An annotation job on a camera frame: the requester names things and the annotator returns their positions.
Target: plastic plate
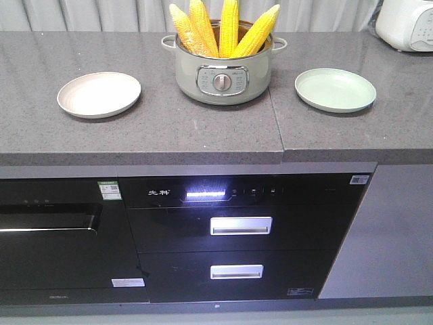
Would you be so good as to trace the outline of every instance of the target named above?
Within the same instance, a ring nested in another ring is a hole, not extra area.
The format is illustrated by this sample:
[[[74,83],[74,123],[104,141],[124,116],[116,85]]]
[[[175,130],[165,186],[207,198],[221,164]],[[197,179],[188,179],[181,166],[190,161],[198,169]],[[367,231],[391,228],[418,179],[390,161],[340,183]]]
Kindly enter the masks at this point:
[[[375,87],[345,70],[320,68],[301,73],[295,80],[299,97],[309,105],[332,113],[362,110],[376,99]]]
[[[130,108],[141,93],[137,79],[119,72],[96,72],[64,85],[57,102],[71,115],[82,118],[109,117]]]

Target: control panel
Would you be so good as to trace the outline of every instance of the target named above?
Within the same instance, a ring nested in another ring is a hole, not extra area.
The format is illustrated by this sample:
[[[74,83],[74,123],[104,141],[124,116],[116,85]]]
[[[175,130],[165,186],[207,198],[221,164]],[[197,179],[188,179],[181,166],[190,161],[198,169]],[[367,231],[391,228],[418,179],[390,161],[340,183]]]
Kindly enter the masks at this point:
[[[234,96],[248,86],[249,74],[245,66],[201,66],[197,73],[197,87],[207,95]]]
[[[433,51],[433,8],[419,16],[413,27],[411,47],[415,51]]]
[[[213,175],[120,180],[128,208],[357,202],[369,174]]]

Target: corn cob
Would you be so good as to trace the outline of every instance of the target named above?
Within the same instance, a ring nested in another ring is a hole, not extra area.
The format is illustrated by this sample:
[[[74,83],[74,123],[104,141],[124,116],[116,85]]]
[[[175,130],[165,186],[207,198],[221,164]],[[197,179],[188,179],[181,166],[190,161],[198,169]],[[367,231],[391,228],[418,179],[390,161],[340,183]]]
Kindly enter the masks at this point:
[[[279,5],[274,5],[258,18],[239,42],[230,58],[251,56],[259,51],[277,21],[279,8]]]
[[[237,0],[224,0],[219,31],[219,57],[230,58],[237,46],[239,5]]]
[[[170,4],[169,9],[183,46],[199,56],[211,57],[212,52],[206,46],[197,28],[191,23],[188,15],[174,3]]]
[[[194,24],[201,34],[206,46],[212,52],[212,57],[217,58],[218,46],[215,34],[210,23],[208,11],[202,0],[190,0],[189,1],[189,18],[192,24]]]

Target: pot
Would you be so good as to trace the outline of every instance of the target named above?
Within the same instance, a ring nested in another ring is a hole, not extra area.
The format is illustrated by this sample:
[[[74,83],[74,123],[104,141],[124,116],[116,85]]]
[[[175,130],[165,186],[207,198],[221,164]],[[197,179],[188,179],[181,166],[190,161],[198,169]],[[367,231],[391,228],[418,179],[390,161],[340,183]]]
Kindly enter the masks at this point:
[[[219,20],[213,20],[212,25],[219,39]],[[240,21],[240,39],[251,26]],[[192,54],[183,47],[178,34],[163,37],[161,44],[175,55],[179,88],[189,97],[213,105],[236,105],[258,97],[271,81],[272,57],[288,45],[286,40],[269,35],[258,53],[232,59]]]

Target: gray cabinet panel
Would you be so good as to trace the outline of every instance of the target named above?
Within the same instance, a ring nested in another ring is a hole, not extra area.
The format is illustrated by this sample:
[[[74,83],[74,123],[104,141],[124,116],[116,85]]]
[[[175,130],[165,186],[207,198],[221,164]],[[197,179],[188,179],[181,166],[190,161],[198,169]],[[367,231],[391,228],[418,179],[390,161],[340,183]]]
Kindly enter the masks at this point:
[[[433,165],[379,166],[320,298],[433,295]]]

